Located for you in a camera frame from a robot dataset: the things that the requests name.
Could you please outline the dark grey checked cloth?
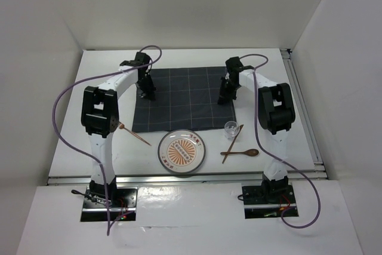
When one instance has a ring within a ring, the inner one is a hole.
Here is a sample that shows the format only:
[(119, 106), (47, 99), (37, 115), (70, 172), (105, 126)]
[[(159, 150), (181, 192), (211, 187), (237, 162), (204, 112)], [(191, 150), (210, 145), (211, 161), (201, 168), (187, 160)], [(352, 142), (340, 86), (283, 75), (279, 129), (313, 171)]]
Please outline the dark grey checked cloth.
[(218, 104), (225, 74), (223, 66), (152, 70), (155, 99), (137, 91), (132, 131), (215, 130), (236, 121), (232, 102)]

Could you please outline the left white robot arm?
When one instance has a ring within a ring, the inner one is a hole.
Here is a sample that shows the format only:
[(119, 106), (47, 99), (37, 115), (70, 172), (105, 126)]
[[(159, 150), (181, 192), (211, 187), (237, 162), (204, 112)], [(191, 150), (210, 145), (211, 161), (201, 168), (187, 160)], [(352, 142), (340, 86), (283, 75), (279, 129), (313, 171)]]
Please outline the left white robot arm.
[(118, 199), (112, 160), (113, 134), (119, 127), (118, 100), (132, 85), (137, 87), (144, 99), (155, 100), (156, 87), (149, 68), (151, 62), (149, 55), (139, 51), (134, 60), (120, 64), (117, 75), (84, 90), (81, 124), (89, 135), (92, 156), (100, 161), (93, 164), (90, 194), (105, 207), (112, 206)]

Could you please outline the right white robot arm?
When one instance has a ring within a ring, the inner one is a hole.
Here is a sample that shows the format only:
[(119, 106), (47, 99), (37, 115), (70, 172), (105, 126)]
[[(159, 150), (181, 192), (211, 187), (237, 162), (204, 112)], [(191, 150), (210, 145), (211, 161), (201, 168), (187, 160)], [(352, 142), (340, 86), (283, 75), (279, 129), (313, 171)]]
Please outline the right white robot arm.
[(267, 142), (276, 154), (265, 167), (259, 192), (242, 195), (244, 200), (263, 200), (273, 203), (288, 189), (286, 138), (295, 121), (295, 109), (289, 84), (277, 83), (257, 73), (255, 67), (245, 66), (240, 57), (226, 60), (226, 76), (222, 77), (218, 104), (225, 105), (236, 99), (237, 90), (245, 87), (255, 96), (255, 129), (267, 132)]

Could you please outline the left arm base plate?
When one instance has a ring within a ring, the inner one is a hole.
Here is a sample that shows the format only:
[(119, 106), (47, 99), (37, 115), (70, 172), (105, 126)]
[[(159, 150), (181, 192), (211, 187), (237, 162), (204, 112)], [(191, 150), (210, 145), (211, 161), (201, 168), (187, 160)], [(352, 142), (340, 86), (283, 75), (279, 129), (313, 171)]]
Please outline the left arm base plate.
[[(89, 188), (85, 192), (76, 192), (83, 196), (81, 222), (106, 222), (106, 199), (103, 196), (92, 194)], [(121, 222), (136, 220), (138, 187), (117, 188), (109, 200), (110, 221), (119, 218)]]

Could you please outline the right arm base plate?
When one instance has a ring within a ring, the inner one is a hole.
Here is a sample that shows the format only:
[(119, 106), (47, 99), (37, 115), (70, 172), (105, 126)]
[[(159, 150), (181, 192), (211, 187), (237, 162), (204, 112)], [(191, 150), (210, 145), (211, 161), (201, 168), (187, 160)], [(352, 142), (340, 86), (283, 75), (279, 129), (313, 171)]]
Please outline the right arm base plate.
[(243, 202), (246, 219), (268, 219), (281, 216), (298, 217), (298, 208), (292, 185), (285, 191), (265, 195), (261, 186), (242, 186), (242, 193), (237, 196)]

